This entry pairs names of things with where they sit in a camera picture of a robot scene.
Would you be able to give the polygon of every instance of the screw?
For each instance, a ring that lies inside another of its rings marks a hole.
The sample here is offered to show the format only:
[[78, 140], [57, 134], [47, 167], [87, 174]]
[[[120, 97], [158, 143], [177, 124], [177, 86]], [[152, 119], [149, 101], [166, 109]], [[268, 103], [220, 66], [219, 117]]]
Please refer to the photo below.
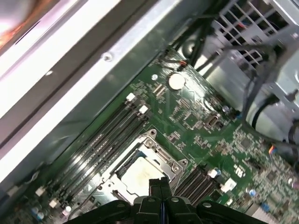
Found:
[[297, 38], [299, 37], [299, 35], [298, 35], [297, 33], [293, 33], [291, 36], [292, 36], [292, 38], [294, 38], [294, 39], [297, 39]]
[[173, 198], [171, 199], [171, 201], [172, 201], [172, 202], [179, 202], [179, 199], [176, 198], [176, 197], [173, 197]]
[[151, 140], [147, 140], [145, 143], [147, 146], [151, 146], [153, 144], [153, 142]]
[[105, 62], [110, 62], [113, 59], [112, 54], [110, 54], [109, 52], [102, 54], [102, 58]]
[[156, 81], [158, 79], [158, 75], [154, 74], [151, 76], [151, 80]]
[[212, 207], [212, 205], [210, 204], [210, 203], [203, 203], [202, 204], [204, 207], [206, 207], [206, 208], [211, 208]]
[[46, 74], [45, 74], [45, 76], [49, 76], [49, 75], [51, 75], [53, 73], [53, 71], [48, 71]]

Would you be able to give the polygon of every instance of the chip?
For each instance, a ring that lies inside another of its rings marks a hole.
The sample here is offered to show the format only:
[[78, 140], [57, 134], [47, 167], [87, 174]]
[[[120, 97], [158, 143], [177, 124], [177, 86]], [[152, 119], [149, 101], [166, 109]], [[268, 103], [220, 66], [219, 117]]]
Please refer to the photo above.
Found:
[[248, 148], [252, 145], [251, 140], [249, 139], [243, 139], [241, 141], [241, 145], [243, 146], [243, 148]]
[[217, 201], [220, 197], [221, 197], [221, 194], [218, 192], [218, 191], [214, 191], [211, 195], [210, 195], [211, 199], [213, 201]]
[[275, 177], [276, 177], [276, 174], [273, 171], [269, 172], [267, 175], [267, 178], [269, 181], [273, 181], [275, 179]]

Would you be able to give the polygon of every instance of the green circuit board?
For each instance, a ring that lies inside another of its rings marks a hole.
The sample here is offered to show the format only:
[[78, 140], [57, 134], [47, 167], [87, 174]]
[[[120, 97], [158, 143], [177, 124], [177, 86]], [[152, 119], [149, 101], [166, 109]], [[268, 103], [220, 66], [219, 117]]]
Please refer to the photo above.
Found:
[[[172, 51], [168, 58], [182, 60]], [[129, 93], [134, 93], [149, 105], [152, 113], [140, 133], [156, 129], [156, 141], [170, 155], [176, 160], [188, 160], [181, 182], [198, 164], [208, 164], [221, 171], [224, 182], [228, 179], [236, 182], [236, 186], [227, 193], [219, 190], [217, 202], [241, 212], [246, 212], [253, 203], [267, 204], [268, 214], [277, 223], [299, 223], [298, 193], [291, 187], [295, 177], [290, 166], [276, 154], [271, 160], [269, 146], [242, 129], [235, 110], [192, 67], [187, 66], [180, 72], [185, 79], [184, 87], [178, 91], [171, 90], [168, 79], [176, 73], [177, 67], [177, 64], [159, 60], [148, 65], [44, 172], [35, 186], [27, 191], [28, 197], [36, 186], [55, 178], [82, 143], [93, 135]], [[256, 192], [254, 196], [249, 195], [251, 189]], [[18, 214], [24, 216], [24, 210], [13, 214], [10, 219], [20, 216]], [[58, 218], [52, 218], [43, 223], [59, 222]]]

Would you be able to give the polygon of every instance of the cable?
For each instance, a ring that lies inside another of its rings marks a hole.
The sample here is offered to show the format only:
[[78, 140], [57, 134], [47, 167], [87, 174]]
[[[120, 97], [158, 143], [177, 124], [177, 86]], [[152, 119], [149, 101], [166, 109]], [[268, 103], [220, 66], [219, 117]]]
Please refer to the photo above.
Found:
[[280, 170], [278, 165], [275, 163], [274, 159], [272, 158], [272, 155], [274, 153], [276, 153], [276, 151], [277, 151], [277, 149], [274, 146], [271, 146], [269, 149], [269, 158], [270, 158], [271, 163], [276, 167], [276, 169]]
[[198, 39], [194, 45], [193, 51], [190, 55], [190, 65], [192, 67], [195, 66], [197, 60], [200, 58], [202, 55], [202, 52], [204, 50], [204, 46], [206, 43], [206, 37], [208, 34], [211, 32], [212, 29], [212, 22], [213, 20], [207, 22], [206, 24], [203, 25], [203, 28], [200, 31], [200, 34], [198, 35]]
[[252, 119], [252, 123], [251, 126], [256, 129], [256, 124], [257, 124], [257, 120], [259, 118], [259, 116], [261, 115], [261, 113], [264, 111], [264, 109], [268, 106], [271, 106], [273, 104], [276, 104], [279, 102], [279, 99], [277, 98], [277, 96], [275, 96], [274, 94], [271, 94], [270, 96], [268, 96], [268, 98], [266, 98], [263, 102], [263, 104], [261, 105], [261, 107], [257, 110], [257, 112], [255, 113], [253, 119]]
[[205, 67], [207, 67], [210, 63], [212, 63], [217, 57], [219, 56], [218, 52], [215, 52], [214, 54], [212, 54], [207, 60], [206, 62], [204, 62], [201, 66], [199, 66], [196, 71], [200, 72], [201, 70], [203, 70]]
[[[207, 14], [218, 14], [227, 4], [229, 1], [216, 1], [215, 4], [213, 4], [208, 10]], [[209, 35], [209, 33], [212, 30], [212, 23], [214, 19], [207, 19], [205, 24], [203, 25], [203, 28], [200, 31], [200, 34], [197, 38], [197, 41], [195, 42], [193, 51], [190, 55], [190, 65], [195, 66], [197, 60], [201, 57], [205, 43], [206, 43], [206, 37]]]
[[[295, 144], [295, 135], [296, 135], [296, 130], [299, 128], [299, 120], [293, 121], [293, 125], [291, 126], [289, 133], [288, 133], [288, 138], [289, 138], [289, 143]], [[292, 148], [293, 151], [293, 156], [295, 158], [295, 161], [299, 161], [299, 154], [298, 154], [298, 149], [297, 148]]]

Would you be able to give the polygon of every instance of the vent grille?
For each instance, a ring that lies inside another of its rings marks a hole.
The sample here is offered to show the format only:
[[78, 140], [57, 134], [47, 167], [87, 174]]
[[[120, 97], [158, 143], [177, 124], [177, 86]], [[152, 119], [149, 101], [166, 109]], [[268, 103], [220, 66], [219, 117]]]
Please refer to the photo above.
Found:
[[[221, 25], [219, 31], [234, 46], [262, 42], [258, 32], [250, 37], [250, 40], [244, 39], [247, 38], [248, 30], [252, 31], [253, 26], [255, 31], [260, 30], [261, 34], [271, 37], [289, 25], [272, 5], [267, 5], [262, 0], [248, 2], [239, 0], [229, 10], [223, 12], [217, 22]], [[251, 68], [255, 68], [263, 60], [262, 55], [255, 50], [240, 53], [244, 62], [251, 65]]]

